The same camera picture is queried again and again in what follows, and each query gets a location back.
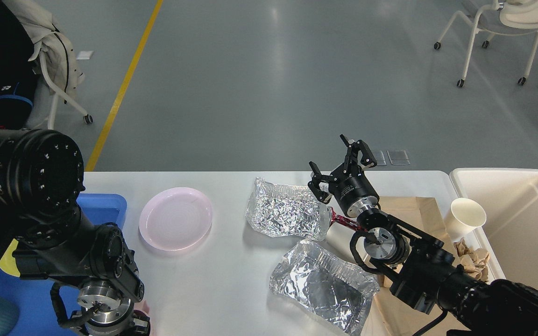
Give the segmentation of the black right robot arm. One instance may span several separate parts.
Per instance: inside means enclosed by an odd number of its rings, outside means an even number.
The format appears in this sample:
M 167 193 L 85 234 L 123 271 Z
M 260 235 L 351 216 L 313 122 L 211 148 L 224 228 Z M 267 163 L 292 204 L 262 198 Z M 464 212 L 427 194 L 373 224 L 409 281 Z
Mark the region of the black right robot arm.
M 450 329 L 449 336 L 538 336 L 538 290 L 504 279 L 487 284 L 462 265 L 453 266 L 440 239 L 382 211 L 363 172 L 376 165 L 371 149 L 362 140 L 340 138 L 347 149 L 344 161 L 327 175 L 310 162 L 308 187 L 324 204 L 334 197 L 355 219 L 349 249 L 362 270 L 386 276 L 391 294 L 410 308 L 427 314 L 437 305 L 442 311 L 416 335 L 451 314 L 466 329 Z

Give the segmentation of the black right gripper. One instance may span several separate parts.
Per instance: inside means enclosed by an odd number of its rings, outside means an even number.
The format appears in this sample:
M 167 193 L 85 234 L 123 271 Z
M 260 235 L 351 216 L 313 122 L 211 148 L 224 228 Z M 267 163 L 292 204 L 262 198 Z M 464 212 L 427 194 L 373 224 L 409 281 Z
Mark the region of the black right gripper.
M 345 215 L 354 218 L 369 208 L 376 208 L 379 204 L 379 195 L 367 177 L 358 175 L 368 168 L 376 167 L 376 159 L 363 140 L 350 140 L 344 135 L 340 135 L 340 138 L 347 147 L 342 172 L 348 177 L 324 175 L 314 162 L 309 162 L 312 174 L 308 187 L 322 204 L 329 204 L 334 196 Z M 332 186 L 332 193 L 321 189 L 322 183 Z

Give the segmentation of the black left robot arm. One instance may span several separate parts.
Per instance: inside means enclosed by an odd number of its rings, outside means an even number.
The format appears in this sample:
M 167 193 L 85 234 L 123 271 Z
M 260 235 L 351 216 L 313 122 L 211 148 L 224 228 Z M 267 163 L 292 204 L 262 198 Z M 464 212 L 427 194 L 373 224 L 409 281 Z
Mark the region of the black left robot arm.
M 82 336 L 149 336 L 137 310 L 143 281 L 115 223 L 94 225 L 77 203 L 84 162 L 69 136 L 0 130 L 0 259 L 13 240 L 23 280 L 53 281 L 57 323 Z

